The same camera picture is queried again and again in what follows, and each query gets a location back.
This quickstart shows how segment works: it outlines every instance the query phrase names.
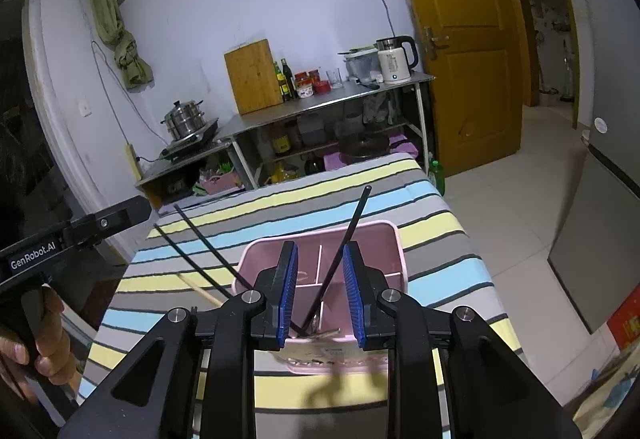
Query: electric kettle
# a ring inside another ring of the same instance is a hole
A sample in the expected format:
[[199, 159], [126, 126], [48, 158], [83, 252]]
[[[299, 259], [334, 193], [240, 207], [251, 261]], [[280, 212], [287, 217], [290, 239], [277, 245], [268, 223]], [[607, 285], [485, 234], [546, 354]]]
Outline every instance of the electric kettle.
[[[414, 52], [413, 63], [409, 65], [406, 52], [402, 44], [407, 42]], [[382, 76], [385, 83], [401, 84], [411, 79], [411, 69], [418, 64], [418, 50], [415, 47], [415, 40], [410, 36], [393, 36], [391, 38], [381, 38], [376, 41], [378, 48], [378, 58], [382, 68]]]

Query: yellow stripe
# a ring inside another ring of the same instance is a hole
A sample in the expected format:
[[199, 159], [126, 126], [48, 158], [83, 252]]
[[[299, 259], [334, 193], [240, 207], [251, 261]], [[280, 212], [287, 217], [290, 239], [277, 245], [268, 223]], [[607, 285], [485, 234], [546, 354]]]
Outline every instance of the yellow stripe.
[[[449, 212], [435, 215], [424, 221], [404, 226], [400, 228], [400, 240], [402, 248], [407, 249], [416, 244], [435, 239], [448, 231], [462, 229], [458, 220]], [[209, 276], [220, 285], [228, 285], [233, 282], [233, 276], [223, 267], [207, 269]], [[192, 271], [186, 273], [189, 278], [197, 283], [199, 287], [210, 287], [198, 273]], [[123, 278], [118, 285], [117, 292], [138, 292], [138, 291], [178, 291], [186, 289], [187, 286], [174, 273], [156, 276], [139, 276], [136, 278]]]
[[416, 244], [421, 244], [435, 239], [447, 233], [462, 229], [458, 220], [449, 212], [429, 217], [424, 221], [418, 221], [412, 225], [400, 228], [400, 240], [402, 249], [408, 249]]
[[[520, 342], [513, 331], [509, 319], [500, 320], [491, 325], [497, 335], [516, 351]], [[89, 359], [113, 369], [124, 354], [94, 343]], [[444, 383], [442, 366], [438, 350], [433, 350], [433, 361], [438, 385]], [[204, 395], [206, 373], [201, 372], [198, 379], [196, 397]], [[337, 378], [331, 374], [319, 375], [256, 375], [255, 406], [256, 408], [277, 409], [313, 409], [338, 406], [365, 405], [386, 399], [386, 372], [362, 372], [345, 374]]]
[[[265, 208], [272, 208], [274, 206], [280, 206], [284, 204], [290, 204], [297, 201], [304, 201], [307, 199], [313, 199], [316, 197], [322, 197], [324, 195], [333, 193], [338, 190], [345, 190], [354, 186], [364, 185], [390, 175], [403, 172], [404, 170], [410, 170], [419, 168], [417, 162], [413, 159], [403, 159], [402, 161], [396, 161], [383, 166], [373, 168], [371, 170], [364, 170], [357, 172], [357, 174], [348, 175], [346, 177], [337, 177], [335, 179], [324, 181], [318, 184], [309, 185], [297, 190], [291, 190], [287, 192], [279, 192], [267, 197], [260, 197], [253, 201], [246, 202], [238, 206], [231, 206], [224, 210], [203, 214], [191, 219], [191, 222], [196, 226], [204, 226], [220, 221], [225, 221], [241, 215], [247, 215], [258, 210]], [[184, 221], [176, 221], [164, 226], [161, 226], [162, 231], [165, 233], [175, 233], [176, 231], [183, 231], [189, 226]], [[160, 234], [156, 229], [152, 229], [148, 235], [148, 239], [153, 237], [159, 237]]]
[[[207, 274], [220, 285], [229, 285], [234, 281], [233, 275], [224, 267], [206, 269]], [[197, 271], [182, 273], [193, 280], [198, 287], [211, 287], [210, 283], [200, 276]], [[116, 292], [131, 293], [138, 291], [177, 291], [178, 289], [191, 289], [188, 284], [181, 281], [174, 273], [156, 276], [138, 276], [136, 278], [123, 278], [118, 284]]]

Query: wall outlet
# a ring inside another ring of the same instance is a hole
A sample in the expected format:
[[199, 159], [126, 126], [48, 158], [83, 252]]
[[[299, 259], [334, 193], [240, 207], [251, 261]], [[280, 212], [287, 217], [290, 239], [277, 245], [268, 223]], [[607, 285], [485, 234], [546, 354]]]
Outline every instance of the wall outlet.
[[80, 115], [83, 118], [86, 118], [89, 114], [91, 114], [91, 109], [86, 100], [78, 100], [78, 110], [80, 111]]

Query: red packaging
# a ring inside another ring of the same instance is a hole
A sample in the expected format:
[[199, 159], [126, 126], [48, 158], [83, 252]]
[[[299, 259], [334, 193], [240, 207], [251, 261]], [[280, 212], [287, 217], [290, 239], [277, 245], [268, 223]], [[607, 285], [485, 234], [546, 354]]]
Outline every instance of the red packaging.
[[607, 321], [620, 350], [640, 336], [640, 284]]
[[329, 80], [320, 80], [314, 83], [314, 92], [316, 94], [328, 93], [331, 90]]

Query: wooden door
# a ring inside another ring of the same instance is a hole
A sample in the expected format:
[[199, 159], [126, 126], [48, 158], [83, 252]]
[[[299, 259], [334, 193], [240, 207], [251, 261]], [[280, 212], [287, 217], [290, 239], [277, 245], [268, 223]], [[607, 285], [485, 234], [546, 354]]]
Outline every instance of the wooden door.
[[516, 152], [522, 70], [510, 0], [411, 1], [425, 67], [436, 77], [431, 91], [446, 174]]

